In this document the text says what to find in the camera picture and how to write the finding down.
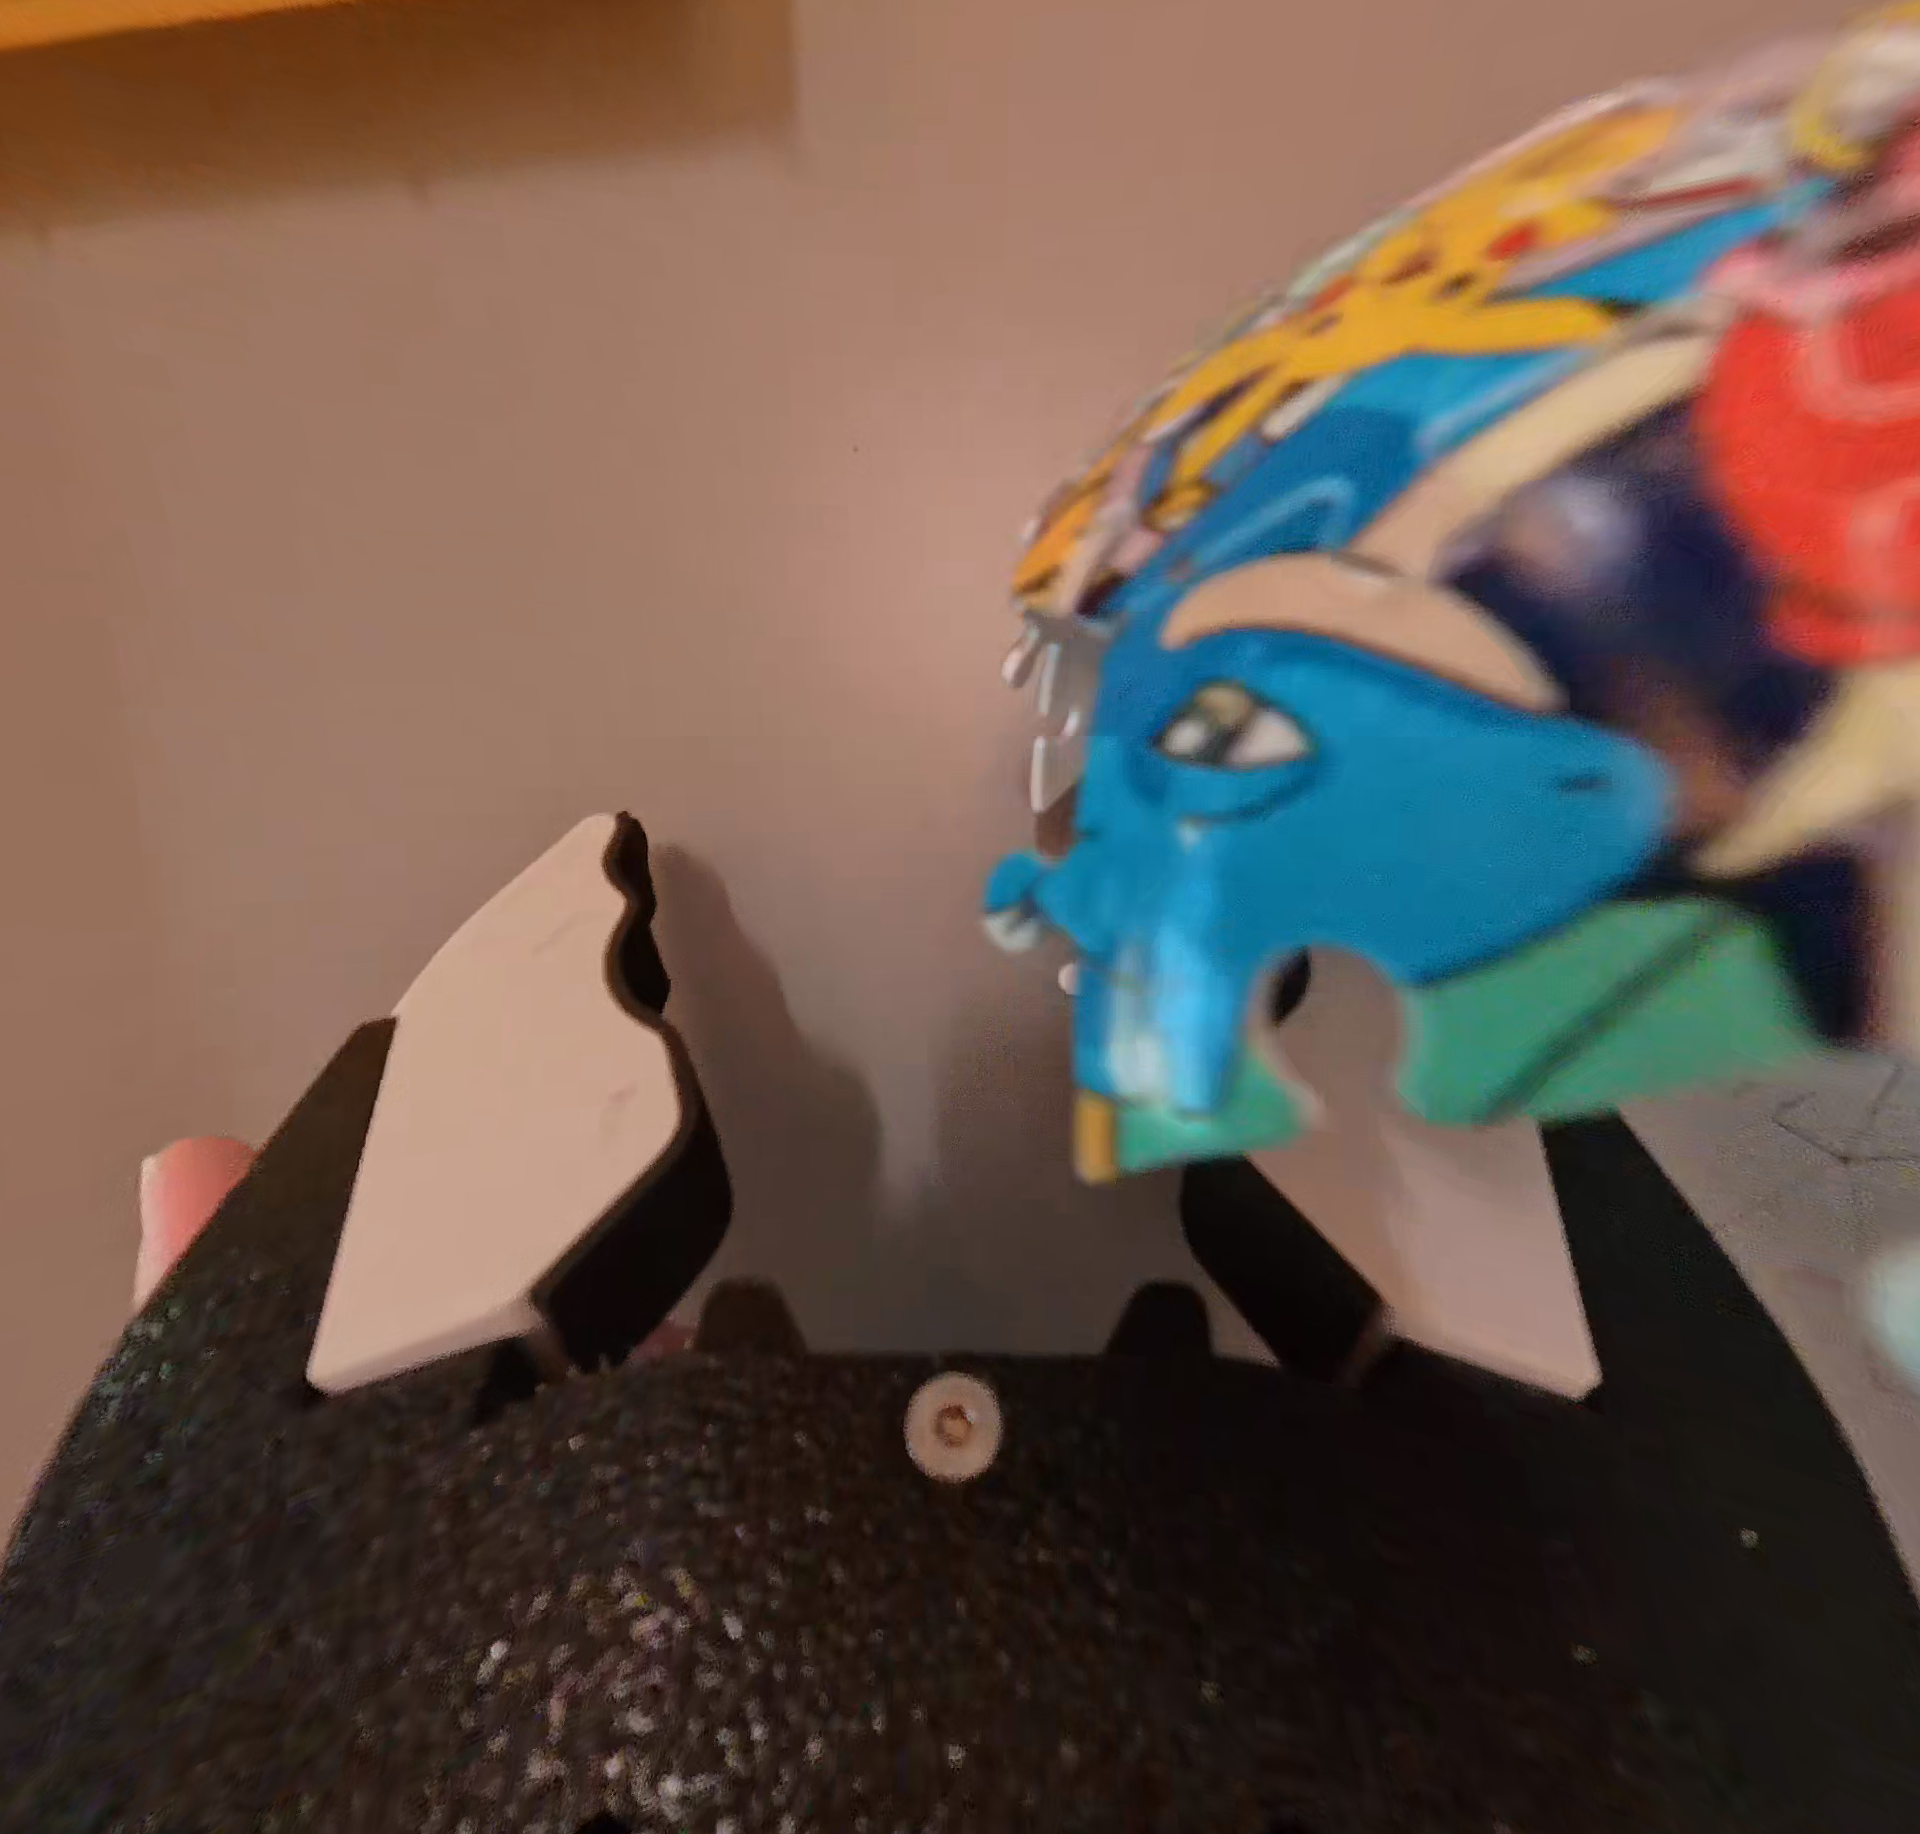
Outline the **colourful puzzle ball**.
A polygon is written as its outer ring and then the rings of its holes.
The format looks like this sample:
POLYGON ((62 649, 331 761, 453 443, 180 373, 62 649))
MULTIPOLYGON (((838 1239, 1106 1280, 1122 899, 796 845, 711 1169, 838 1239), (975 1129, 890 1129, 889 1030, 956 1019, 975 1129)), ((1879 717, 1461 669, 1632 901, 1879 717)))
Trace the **colourful puzzle ball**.
POLYGON ((1083 1182, 1917 1055, 1917 0, 1586 95, 1158 379, 1026 530, 1083 1182))

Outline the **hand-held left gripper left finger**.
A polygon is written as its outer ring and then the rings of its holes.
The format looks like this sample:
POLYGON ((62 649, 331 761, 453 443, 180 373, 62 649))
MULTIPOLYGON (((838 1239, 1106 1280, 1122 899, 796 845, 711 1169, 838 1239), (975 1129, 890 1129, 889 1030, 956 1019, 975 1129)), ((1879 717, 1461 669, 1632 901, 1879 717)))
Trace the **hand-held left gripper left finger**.
POLYGON ((306 1378, 372 1389, 470 1351, 621 1367, 732 1222, 666 1024, 648 836, 593 813, 466 918, 391 1009, 306 1378))

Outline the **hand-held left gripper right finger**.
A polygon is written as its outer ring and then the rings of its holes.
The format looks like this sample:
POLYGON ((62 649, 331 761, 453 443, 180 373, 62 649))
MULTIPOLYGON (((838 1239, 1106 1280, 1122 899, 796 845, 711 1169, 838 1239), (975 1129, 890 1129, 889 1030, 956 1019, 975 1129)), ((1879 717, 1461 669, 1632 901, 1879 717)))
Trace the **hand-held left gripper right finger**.
POLYGON ((1410 1345, 1586 1396, 1600 1359, 1541 1129, 1415 1118, 1394 1094, 1398 1005, 1355 956, 1310 953, 1276 1008, 1262 1055, 1310 1129, 1180 1171, 1186 1246, 1250 1342, 1315 1380, 1410 1345))

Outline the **person's left hand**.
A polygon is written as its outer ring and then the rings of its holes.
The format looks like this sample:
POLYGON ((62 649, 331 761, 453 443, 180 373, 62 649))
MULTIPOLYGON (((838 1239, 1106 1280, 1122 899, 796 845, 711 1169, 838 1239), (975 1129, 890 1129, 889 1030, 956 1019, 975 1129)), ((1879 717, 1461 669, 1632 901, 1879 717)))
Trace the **person's left hand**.
POLYGON ((250 1175, 252 1162, 255 1147, 228 1136, 176 1137, 140 1162, 135 1313, 153 1301, 204 1222, 250 1175))

